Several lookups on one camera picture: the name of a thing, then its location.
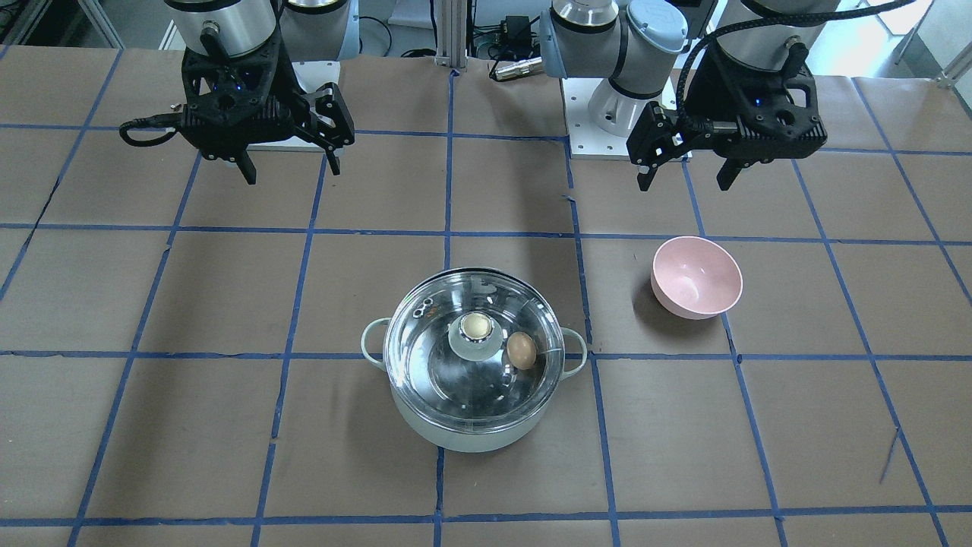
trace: brown egg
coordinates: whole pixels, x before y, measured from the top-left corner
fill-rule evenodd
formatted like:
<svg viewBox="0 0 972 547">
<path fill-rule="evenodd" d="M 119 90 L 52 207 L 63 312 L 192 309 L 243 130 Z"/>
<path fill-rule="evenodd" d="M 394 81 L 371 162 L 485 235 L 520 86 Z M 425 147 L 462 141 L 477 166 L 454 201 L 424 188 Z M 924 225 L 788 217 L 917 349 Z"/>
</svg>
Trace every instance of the brown egg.
<svg viewBox="0 0 972 547">
<path fill-rule="evenodd" d="M 532 369 L 537 362 L 537 344 L 527 333 L 515 332 L 506 340 L 506 357 L 521 371 Z"/>
</svg>

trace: white mounting plate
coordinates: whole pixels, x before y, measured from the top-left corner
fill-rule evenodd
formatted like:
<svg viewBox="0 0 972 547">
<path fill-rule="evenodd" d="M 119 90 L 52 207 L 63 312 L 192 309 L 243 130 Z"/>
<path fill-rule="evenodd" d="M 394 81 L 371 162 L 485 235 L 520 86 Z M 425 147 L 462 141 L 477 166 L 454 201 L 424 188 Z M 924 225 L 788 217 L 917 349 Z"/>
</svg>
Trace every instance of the white mounting plate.
<svg viewBox="0 0 972 547">
<path fill-rule="evenodd" d="M 579 160 L 628 161 L 627 137 L 619 137 L 599 128 L 587 112 L 587 103 L 601 83 L 600 78 L 568 78 L 564 86 L 564 112 L 571 136 L 571 157 Z M 675 88 L 665 83 L 659 100 L 666 108 L 675 109 Z"/>
<path fill-rule="evenodd" d="M 341 75 L 341 63 L 336 60 L 315 60 L 295 62 L 294 72 L 297 81 L 306 91 L 315 91 L 327 82 L 337 82 Z M 321 147 L 311 144 L 298 137 L 291 137 L 279 142 L 261 142 L 251 144 L 247 150 L 275 150 L 283 152 L 321 152 Z"/>
</svg>

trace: pot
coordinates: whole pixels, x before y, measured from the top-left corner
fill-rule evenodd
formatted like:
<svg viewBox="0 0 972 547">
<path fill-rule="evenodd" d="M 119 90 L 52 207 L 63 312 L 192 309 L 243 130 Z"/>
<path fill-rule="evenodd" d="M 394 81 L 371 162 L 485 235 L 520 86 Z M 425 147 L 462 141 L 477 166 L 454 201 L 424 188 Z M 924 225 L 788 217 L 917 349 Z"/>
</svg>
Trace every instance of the pot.
<svg viewBox="0 0 972 547">
<path fill-rule="evenodd" d="M 365 341 L 387 324 L 383 361 Z M 581 347 L 565 370 L 566 337 Z M 557 384 L 587 363 L 587 344 L 561 328 L 550 305 L 527 283 L 497 270 L 449 270 L 412 289 L 391 317 L 362 333 L 364 358 L 388 373 L 405 421 L 431 443 L 456 452 L 488 452 L 530 432 Z"/>
</svg>

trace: pink bowl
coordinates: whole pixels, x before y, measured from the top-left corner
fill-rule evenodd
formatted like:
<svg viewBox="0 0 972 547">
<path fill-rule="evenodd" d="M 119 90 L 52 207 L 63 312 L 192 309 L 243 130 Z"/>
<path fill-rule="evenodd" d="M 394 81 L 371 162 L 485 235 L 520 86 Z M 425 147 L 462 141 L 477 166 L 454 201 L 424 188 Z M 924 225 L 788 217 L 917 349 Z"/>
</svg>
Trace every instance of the pink bowl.
<svg viewBox="0 0 972 547">
<path fill-rule="evenodd" d="M 666 310 L 686 319 L 728 311 L 743 296 L 743 273 L 719 245 L 695 236 L 662 243 L 651 264 L 651 290 Z"/>
</svg>

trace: glass lid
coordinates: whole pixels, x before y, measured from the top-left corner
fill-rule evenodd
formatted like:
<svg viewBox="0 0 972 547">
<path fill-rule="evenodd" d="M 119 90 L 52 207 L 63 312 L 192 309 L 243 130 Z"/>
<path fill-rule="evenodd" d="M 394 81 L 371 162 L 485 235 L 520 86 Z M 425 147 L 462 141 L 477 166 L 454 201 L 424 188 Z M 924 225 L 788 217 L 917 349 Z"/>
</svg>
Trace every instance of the glass lid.
<svg viewBox="0 0 972 547">
<path fill-rule="evenodd" d="M 384 354 L 393 389 L 420 417 L 485 433 L 528 419 L 549 399 L 563 372 L 564 338 L 530 285 L 460 269 L 402 300 Z"/>
</svg>

